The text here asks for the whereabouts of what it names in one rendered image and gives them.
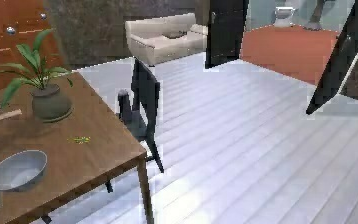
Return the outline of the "black dining chair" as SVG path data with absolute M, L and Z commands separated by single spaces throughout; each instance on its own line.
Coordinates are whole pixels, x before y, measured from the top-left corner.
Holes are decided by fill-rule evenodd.
M 131 91 L 134 93 L 133 104 L 130 104 L 127 90 L 122 89 L 118 92 L 120 111 L 116 116 L 139 142 L 147 143 L 151 151 L 147 161 L 154 160 L 163 173 L 164 167 L 155 143 L 160 83 L 138 58 L 135 58 Z

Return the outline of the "cream sofa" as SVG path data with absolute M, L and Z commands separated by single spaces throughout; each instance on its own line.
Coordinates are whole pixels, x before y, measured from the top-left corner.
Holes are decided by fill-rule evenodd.
M 196 23 L 194 13 L 125 22 L 128 49 L 149 66 L 204 52 L 208 27 Z M 187 35 L 169 39 L 162 34 L 186 31 Z

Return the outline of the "dark cushion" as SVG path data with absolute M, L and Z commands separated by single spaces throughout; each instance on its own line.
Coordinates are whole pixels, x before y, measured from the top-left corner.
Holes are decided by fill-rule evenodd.
M 177 39 L 177 38 L 187 35 L 187 32 L 186 31 L 173 31 L 173 32 L 163 33 L 162 35 L 169 39 Z

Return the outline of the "small yellow green item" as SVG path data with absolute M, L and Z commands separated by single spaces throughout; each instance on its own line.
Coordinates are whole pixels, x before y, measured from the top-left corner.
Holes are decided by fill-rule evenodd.
M 77 143 L 77 144 L 84 144 L 84 143 L 88 143 L 91 140 L 91 137 L 86 137 L 86 136 L 77 136 L 77 137 L 72 137 L 67 139 L 68 141 Z

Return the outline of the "wooden stick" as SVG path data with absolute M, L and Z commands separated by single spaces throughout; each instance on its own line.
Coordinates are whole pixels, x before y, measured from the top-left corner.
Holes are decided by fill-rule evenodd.
M 22 111 L 20 109 L 3 113 L 3 114 L 0 114 L 0 121 L 4 120 L 4 119 L 11 118 L 11 117 L 14 117 L 14 116 L 18 116 L 18 115 L 21 115 L 21 114 L 22 114 Z

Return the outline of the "black room door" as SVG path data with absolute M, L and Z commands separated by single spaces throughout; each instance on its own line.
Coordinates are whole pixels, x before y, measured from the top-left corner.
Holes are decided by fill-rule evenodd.
M 240 57 L 249 0 L 210 0 L 205 68 Z M 211 13 L 216 13 L 211 24 Z

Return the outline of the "white toilet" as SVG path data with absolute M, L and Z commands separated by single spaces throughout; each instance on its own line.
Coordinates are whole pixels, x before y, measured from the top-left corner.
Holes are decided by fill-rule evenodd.
M 295 9 L 293 7 L 276 7 L 275 8 L 275 27 L 291 27 L 292 17 L 294 15 Z

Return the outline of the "green house plant in pot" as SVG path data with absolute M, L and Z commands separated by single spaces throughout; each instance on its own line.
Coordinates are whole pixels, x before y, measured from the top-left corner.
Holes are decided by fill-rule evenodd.
M 29 68 L 20 63 L 8 62 L 0 64 L 0 74 L 14 74 L 15 77 L 4 89 L 0 108 L 3 109 L 11 101 L 15 93 L 24 85 L 32 86 L 30 91 L 33 115 L 44 123 L 53 123 L 68 117 L 72 113 L 72 101 L 51 80 L 65 76 L 70 87 L 74 84 L 68 77 L 71 70 L 61 66 L 47 66 L 47 57 L 42 56 L 40 48 L 43 40 L 53 32 L 52 28 L 40 31 L 32 46 L 25 43 L 16 45 L 20 55 Z

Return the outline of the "grey bowl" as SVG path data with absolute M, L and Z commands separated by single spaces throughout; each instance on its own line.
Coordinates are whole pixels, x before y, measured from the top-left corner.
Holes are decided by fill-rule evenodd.
M 40 150 L 25 150 L 0 162 L 0 191 L 23 192 L 44 176 L 48 157 Z

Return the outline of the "brown wooden dining table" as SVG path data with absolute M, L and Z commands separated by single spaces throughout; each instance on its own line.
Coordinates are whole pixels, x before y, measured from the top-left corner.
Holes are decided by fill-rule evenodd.
M 30 88 L 18 90 L 5 112 L 21 115 L 0 121 L 0 162 L 23 150 L 43 151 L 47 167 L 41 181 L 25 192 L 0 194 L 0 224 L 29 224 L 105 182 L 138 169 L 147 224 L 154 224 L 145 158 L 146 150 L 78 73 L 74 83 L 54 82 L 72 101 L 72 113 L 55 123 L 32 114 Z M 67 139 L 91 137 L 77 144 Z

